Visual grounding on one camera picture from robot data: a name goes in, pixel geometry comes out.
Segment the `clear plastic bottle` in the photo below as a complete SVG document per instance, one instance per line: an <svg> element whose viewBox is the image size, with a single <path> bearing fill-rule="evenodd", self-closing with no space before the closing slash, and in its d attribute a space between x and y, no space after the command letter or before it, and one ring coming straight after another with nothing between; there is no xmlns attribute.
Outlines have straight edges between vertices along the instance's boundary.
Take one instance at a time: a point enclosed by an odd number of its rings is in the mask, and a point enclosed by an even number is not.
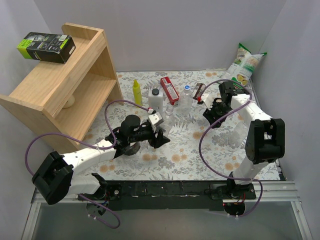
<svg viewBox="0 0 320 240"><path fill-rule="evenodd" d="M241 121L239 122L235 128L231 131L229 137L228 137L228 145L232 149L237 149L241 146L243 141L246 139L248 135L249 127L248 125L244 122Z"/></svg>
<svg viewBox="0 0 320 240"><path fill-rule="evenodd" d="M174 106L171 104L168 104L161 116L164 120L164 122L161 125L169 125L170 131L171 131L171 129L175 124Z"/></svg>
<svg viewBox="0 0 320 240"><path fill-rule="evenodd" d="M186 90L183 87L183 91L179 95L177 113L182 116L187 116L191 111L192 102L193 96L191 86L189 90Z"/></svg>

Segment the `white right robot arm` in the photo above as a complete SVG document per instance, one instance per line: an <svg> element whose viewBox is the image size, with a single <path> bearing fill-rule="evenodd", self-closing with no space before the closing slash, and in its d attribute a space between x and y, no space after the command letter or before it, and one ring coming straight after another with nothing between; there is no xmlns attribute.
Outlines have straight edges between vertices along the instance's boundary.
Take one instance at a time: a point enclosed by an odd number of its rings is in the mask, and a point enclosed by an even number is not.
<svg viewBox="0 0 320 240"><path fill-rule="evenodd" d="M225 183L213 184L209 190L214 199L255 199L252 182L256 175L285 154L285 122L263 112L252 101L252 93L235 81L219 80L218 88L220 97L204 92L197 97L197 102L206 106L203 116L209 121L210 128L219 128L227 116L239 113L248 126L248 133L245 158L239 167L226 177Z"/></svg>

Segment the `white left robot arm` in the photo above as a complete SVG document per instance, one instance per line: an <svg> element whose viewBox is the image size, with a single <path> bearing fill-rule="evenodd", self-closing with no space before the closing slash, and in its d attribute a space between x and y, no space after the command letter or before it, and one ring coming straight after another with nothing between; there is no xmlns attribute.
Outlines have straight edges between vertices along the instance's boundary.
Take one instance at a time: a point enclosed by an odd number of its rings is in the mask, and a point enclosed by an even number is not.
<svg viewBox="0 0 320 240"><path fill-rule="evenodd" d="M33 175L32 183L49 205L68 195L83 194L90 200L103 200L110 193L106 180L98 173L80 175L80 172L122 155L134 155L143 141L155 149L169 143L160 126L163 121L158 112L150 114L145 122L136 115L128 115L112 134L92 148L64 154L51 152Z"/></svg>

